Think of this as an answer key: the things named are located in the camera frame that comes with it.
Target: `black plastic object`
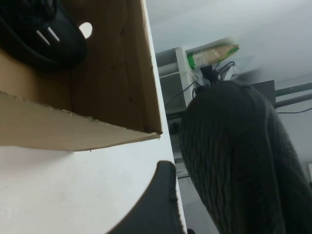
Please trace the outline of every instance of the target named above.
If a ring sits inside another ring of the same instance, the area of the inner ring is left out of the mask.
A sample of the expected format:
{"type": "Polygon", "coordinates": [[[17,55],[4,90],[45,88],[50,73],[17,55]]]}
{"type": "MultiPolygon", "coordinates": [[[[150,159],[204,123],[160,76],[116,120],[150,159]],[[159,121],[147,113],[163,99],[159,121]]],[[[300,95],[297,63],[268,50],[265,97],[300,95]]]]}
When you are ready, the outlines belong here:
{"type": "Polygon", "coordinates": [[[211,65],[201,67],[200,70],[203,74],[203,77],[209,80],[211,85],[216,85],[219,82],[218,74],[215,70],[213,70],[211,65]]]}
{"type": "Polygon", "coordinates": [[[177,206],[174,164],[158,163],[143,196],[109,234],[184,234],[177,206]]]}
{"type": "Polygon", "coordinates": [[[0,1],[0,45],[41,70],[70,69],[87,55],[86,40],[59,0],[0,1]]]}
{"type": "Polygon", "coordinates": [[[312,190],[271,103],[222,82],[180,125],[185,166],[220,234],[311,234],[312,190]]]}

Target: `cable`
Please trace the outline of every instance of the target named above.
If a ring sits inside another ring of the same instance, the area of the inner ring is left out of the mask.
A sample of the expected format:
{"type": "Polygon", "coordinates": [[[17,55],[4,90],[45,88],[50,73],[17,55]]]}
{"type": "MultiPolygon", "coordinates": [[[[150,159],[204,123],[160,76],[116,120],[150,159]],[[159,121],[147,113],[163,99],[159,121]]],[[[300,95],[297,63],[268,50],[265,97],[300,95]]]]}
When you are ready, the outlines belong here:
{"type": "Polygon", "coordinates": [[[277,112],[278,114],[299,114],[299,113],[304,113],[304,112],[307,112],[307,111],[310,111],[312,110],[312,108],[309,108],[307,110],[304,110],[304,111],[298,111],[298,112],[277,112]]]}
{"type": "Polygon", "coordinates": [[[177,95],[175,95],[170,101],[168,101],[167,104],[165,104],[165,107],[167,107],[173,100],[175,100],[178,96],[180,96],[180,95],[183,94],[186,90],[188,90],[193,84],[199,85],[196,81],[193,81],[189,86],[187,86],[184,90],[182,90],[180,93],[178,93],[177,95]]]}
{"type": "Polygon", "coordinates": [[[219,73],[221,74],[222,70],[223,70],[224,68],[226,68],[227,66],[229,66],[230,64],[232,64],[232,66],[234,66],[234,65],[235,65],[235,62],[232,61],[232,62],[228,62],[227,64],[225,64],[225,65],[219,70],[219,73]]]}
{"type": "Polygon", "coordinates": [[[231,68],[231,67],[229,67],[228,69],[225,69],[222,73],[220,73],[221,78],[222,78],[222,75],[223,75],[225,72],[227,72],[227,71],[230,70],[230,68],[231,68]]]}

